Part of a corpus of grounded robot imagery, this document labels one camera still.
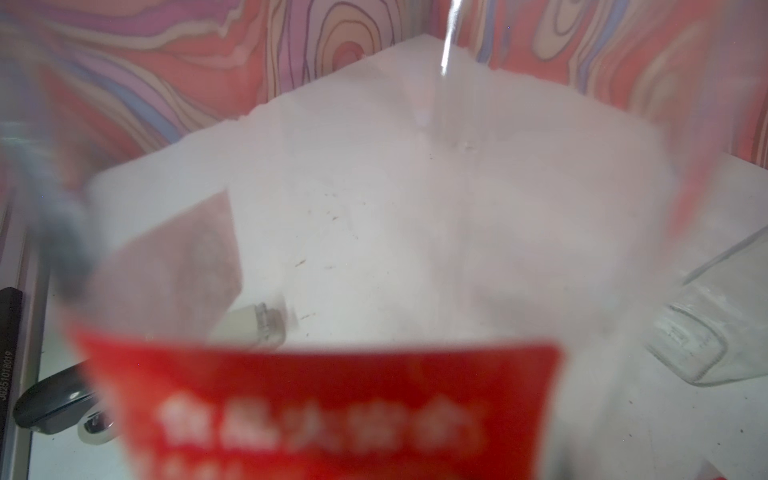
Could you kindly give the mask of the clear glass bottle cork stopper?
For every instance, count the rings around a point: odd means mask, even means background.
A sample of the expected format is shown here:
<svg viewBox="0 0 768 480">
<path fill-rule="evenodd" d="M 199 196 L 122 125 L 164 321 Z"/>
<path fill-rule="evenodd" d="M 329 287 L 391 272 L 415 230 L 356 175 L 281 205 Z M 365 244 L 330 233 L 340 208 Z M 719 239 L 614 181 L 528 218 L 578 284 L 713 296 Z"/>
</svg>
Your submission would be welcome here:
<svg viewBox="0 0 768 480">
<path fill-rule="evenodd" d="M 653 322 L 647 350 L 688 384 L 767 374 L 767 229 L 692 271 Z"/>
</svg>

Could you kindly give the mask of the clear glass bottle black cap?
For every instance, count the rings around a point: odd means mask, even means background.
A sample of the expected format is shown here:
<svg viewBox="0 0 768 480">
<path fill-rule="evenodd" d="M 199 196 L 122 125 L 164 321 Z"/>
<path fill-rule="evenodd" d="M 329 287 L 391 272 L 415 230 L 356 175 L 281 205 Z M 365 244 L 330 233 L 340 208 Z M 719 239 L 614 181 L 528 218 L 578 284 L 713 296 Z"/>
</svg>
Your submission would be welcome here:
<svg viewBox="0 0 768 480">
<path fill-rule="evenodd" d="M 531 479 L 604 478 L 766 14 L 3 2 L 1 158 L 132 473 L 74 329 L 262 353 L 551 343 Z"/>
</svg>

